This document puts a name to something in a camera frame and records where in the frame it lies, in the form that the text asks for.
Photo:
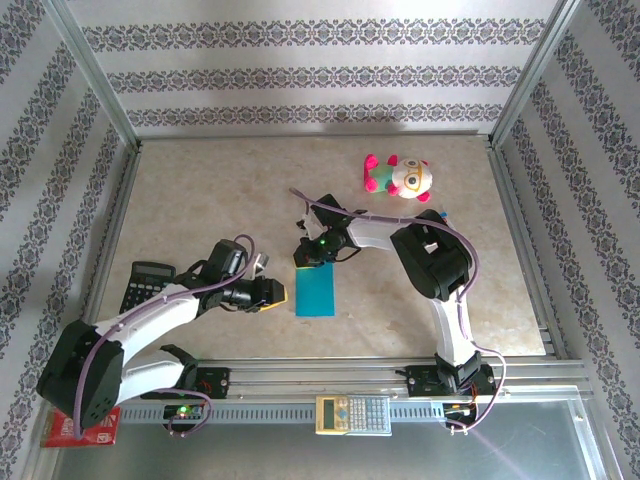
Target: red package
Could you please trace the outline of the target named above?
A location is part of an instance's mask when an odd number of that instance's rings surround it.
[[[44,448],[68,448],[114,445],[120,422],[120,407],[116,407],[98,425],[85,430],[82,439],[73,437],[73,420],[58,409],[47,417],[40,445]]]

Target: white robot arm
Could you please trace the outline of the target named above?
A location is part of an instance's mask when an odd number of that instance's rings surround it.
[[[225,304],[238,311],[259,312],[285,302],[286,291],[280,282],[256,276],[266,266],[267,257],[258,255],[250,279],[239,278],[243,258],[246,262],[247,252],[240,244],[221,240],[208,260],[196,262],[145,303],[94,326],[80,320],[69,324],[36,391],[72,417],[81,386],[80,425],[86,429],[132,397],[166,388],[195,390],[197,361],[187,352],[165,345],[149,355],[138,353],[211,308]],[[95,356],[81,381],[91,351]]]
[[[340,207],[331,195],[319,203]],[[441,381],[452,392],[465,385],[480,367],[480,354],[473,344],[466,298],[460,296],[471,267],[471,257],[460,242],[422,225],[401,227],[389,222],[353,219],[315,206],[311,209],[314,215],[307,214],[298,223],[306,230],[307,237],[300,239],[294,254],[296,265],[313,267],[335,262],[344,247],[395,251],[411,283],[427,299],[433,312]],[[451,228],[433,210],[425,210],[417,218]]]

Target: wall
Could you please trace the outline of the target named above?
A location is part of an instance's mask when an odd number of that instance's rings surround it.
[[[123,144],[34,0],[0,0],[0,479],[20,478],[35,384],[82,316]]]
[[[489,133],[556,0],[75,0],[142,137]]]
[[[502,146],[546,288],[640,477],[640,1],[584,2]]]

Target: pink plush toy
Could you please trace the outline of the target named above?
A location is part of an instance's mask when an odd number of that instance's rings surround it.
[[[426,202],[431,197],[427,190],[432,183],[429,164],[424,160],[398,160],[397,155],[391,155],[386,165],[379,165],[371,153],[364,160],[364,189],[369,193],[386,191],[389,195]]]

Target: toy eye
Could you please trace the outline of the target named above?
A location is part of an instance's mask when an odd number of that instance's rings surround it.
[[[407,175],[404,177],[404,184],[411,190],[418,190],[420,188],[420,176],[415,173]]]

